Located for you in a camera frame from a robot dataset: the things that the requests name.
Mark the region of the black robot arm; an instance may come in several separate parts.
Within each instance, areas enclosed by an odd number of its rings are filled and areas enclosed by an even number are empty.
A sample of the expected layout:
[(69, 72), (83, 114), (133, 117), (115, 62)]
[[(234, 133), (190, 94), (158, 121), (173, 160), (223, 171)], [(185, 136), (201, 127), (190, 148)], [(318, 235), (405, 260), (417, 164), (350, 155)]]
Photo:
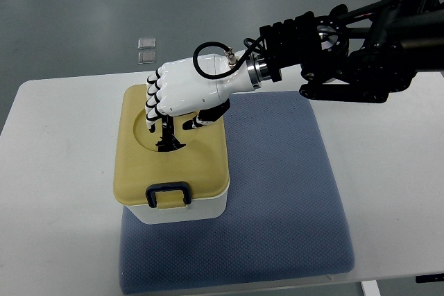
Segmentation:
[(318, 101), (383, 103), (419, 72), (443, 70), (443, 4), (380, 0), (328, 15), (312, 12), (262, 26), (260, 57), (273, 81), (300, 65), (300, 94)]

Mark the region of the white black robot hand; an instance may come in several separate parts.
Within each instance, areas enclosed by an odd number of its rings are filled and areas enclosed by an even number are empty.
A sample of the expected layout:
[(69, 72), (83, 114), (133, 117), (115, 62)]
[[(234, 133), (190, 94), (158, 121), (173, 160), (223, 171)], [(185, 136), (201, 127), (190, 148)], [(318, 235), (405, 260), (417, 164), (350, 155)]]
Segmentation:
[(217, 76), (234, 69), (226, 56), (201, 55), (197, 63), (209, 78), (197, 72), (191, 58), (167, 62), (148, 75), (145, 111), (146, 125), (151, 132), (162, 116), (197, 112), (198, 115), (185, 124), (187, 130), (213, 123), (225, 112), (230, 95), (251, 92), (271, 78), (265, 62), (255, 56), (238, 62), (240, 68), (224, 78)]

